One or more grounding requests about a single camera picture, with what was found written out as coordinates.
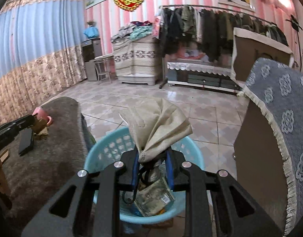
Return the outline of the calligraphy printed snack bag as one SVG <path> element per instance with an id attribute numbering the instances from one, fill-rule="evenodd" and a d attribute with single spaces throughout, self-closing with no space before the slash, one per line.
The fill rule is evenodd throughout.
<path id="1" fill-rule="evenodd" d="M 160 178 L 150 186 L 136 194 L 135 206 L 143 217 L 157 215 L 175 201 L 172 191 L 164 178 Z"/>

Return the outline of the brown cardboard piece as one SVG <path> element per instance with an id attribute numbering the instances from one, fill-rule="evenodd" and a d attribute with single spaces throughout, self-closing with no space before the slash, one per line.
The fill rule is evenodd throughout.
<path id="1" fill-rule="evenodd" d="M 4 151 L 0 152 L 0 163 L 4 163 L 9 158 L 9 150 L 5 149 Z"/>

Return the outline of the black flat wallet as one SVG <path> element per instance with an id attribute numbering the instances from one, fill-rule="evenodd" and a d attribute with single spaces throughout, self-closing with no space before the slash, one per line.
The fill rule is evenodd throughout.
<path id="1" fill-rule="evenodd" d="M 18 147 L 18 155 L 24 156 L 26 153 L 33 149 L 33 130 L 31 128 L 26 128 L 20 138 L 20 144 Z"/>

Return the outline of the pink ceramic mug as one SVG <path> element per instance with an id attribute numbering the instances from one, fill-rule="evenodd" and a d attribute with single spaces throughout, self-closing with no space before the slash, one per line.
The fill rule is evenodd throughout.
<path id="1" fill-rule="evenodd" d="M 45 120 L 47 127 L 53 123 L 51 116 L 49 116 L 48 113 L 40 106 L 34 109 L 32 115 L 35 116 L 38 120 Z"/>

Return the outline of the dark brown side table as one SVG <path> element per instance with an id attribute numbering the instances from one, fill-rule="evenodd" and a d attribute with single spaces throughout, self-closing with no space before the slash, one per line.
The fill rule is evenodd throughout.
<path id="1" fill-rule="evenodd" d="M 234 150 L 237 181 L 284 231 L 288 189 L 283 160 L 271 126 L 252 101 Z"/>

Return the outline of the grey shaggy rug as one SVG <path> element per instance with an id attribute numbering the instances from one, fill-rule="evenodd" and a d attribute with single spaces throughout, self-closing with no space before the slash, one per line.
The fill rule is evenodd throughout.
<path id="1" fill-rule="evenodd" d="M 24 227 L 55 193 L 83 168 L 95 139 L 80 104 L 60 97 L 42 106 L 53 119 L 46 137 L 35 137 L 33 149 L 18 155 L 20 136 L 8 146 L 3 164 L 12 208 L 0 212 L 0 236 L 20 236 Z"/>

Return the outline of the light blue plastic basket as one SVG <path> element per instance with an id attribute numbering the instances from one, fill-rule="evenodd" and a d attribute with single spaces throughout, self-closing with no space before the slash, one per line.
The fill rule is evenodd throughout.
<path id="1" fill-rule="evenodd" d="M 187 161 L 205 169 L 204 157 L 197 144 L 185 137 L 172 145 L 173 150 L 184 154 Z M 119 161 L 123 153 L 134 149 L 127 127 L 122 127 L 101 138 L 89 151 L 84 169 L 90 173 L 104 170 L 110 164 Z M 169 220 L 185 210 L 185 192 L 172 192 L 175 200 L 166 206 L 166 211 L 157 216 L 144 217 L 134 204 L 126 205 L 120 200 L 120 220 L 132 224 L 157 224 Z"/>

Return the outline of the blue floral curtain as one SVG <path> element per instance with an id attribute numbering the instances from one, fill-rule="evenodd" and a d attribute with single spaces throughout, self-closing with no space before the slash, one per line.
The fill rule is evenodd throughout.
<path id="1" fill-rule="evenodd" d="M 0 125 L 86 77 L 83 0 L 7 0 L 0 10 Z"/>

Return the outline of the dark water dispenser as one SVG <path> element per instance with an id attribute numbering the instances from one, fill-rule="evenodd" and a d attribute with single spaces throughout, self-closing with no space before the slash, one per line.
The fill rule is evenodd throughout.
<path id="1" fill-rule="evenodd" d="M 97 81 L 98 75 L 93 60 L 102 55 L 100 38 L 88 39 L 81 43 L 82 56 L 88 81 Z"/>

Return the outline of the blue bag on dispenser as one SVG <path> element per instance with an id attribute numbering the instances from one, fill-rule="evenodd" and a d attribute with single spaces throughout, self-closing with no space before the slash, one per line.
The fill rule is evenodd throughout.
<path id="1" fill-rule="evenodd" d="M 99 37 L 98 28 L 95 26 L 90 26 L 83 31 L 84 35 L 88 39 L 95 39 Z"/>

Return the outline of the blue patterned fringed cloth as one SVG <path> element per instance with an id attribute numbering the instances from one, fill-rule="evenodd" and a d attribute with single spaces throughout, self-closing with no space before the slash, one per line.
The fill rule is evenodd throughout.
<path id="1" fill-rule="evenodd" d="M 255 61 L 243 94 L 273 130 L 287 183 L 286 225 L 290 234 L 303 217 L 303 73 L 267 58 Z"/>

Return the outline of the low tv cabinet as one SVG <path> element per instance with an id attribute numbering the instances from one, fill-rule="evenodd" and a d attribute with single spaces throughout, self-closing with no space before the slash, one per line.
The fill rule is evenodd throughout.
<path id="1" fill-rule="evenodd" d="M 209 62 L 180 60 L 167 62 L 167 83 L 170 86 L 188 86 L 225 93 L 239 93 L 240 86 L 231 79 L 229 66 Z"/>

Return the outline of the pile of clothes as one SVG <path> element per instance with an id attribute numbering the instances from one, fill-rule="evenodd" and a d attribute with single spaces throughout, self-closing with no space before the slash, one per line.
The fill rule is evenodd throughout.
<path id="1" fill-rule="evenodd" d="M 137 41 L 141 38 L 151 35 L 152 23 L 150 21 L 145 22 L 130 22 L 127 25 L 121 27 L 119 31 L 111 37 L 111 42 L 115 43 L 122 39 L 129 39 L 131 41 Z"/>

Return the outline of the folded brown table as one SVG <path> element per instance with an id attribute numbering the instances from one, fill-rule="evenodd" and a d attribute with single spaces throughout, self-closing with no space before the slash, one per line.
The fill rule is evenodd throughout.
<path id="1" fill-rule="evenodd" d="M 294 54 L 286 45 L 267 36 L 242 29 L 233 29 L 233 54 L 230 78 L 243 86 L 258 58 L 267 58 L 289 67 L 294 63 Z"/>

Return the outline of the clothes rack with garments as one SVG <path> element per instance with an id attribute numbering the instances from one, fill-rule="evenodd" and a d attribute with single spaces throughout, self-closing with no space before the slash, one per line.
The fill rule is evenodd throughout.
<path id="1" fill-rule="evenodd" d="M 246 29 L 288 46 L 277 24 L 231 9 L 206 5 L 165 5 L 155 19 L 154 35 L 160 41 L 163 72 L 167 62 L 194 60 L 231 68 L 233 29 Z"/>

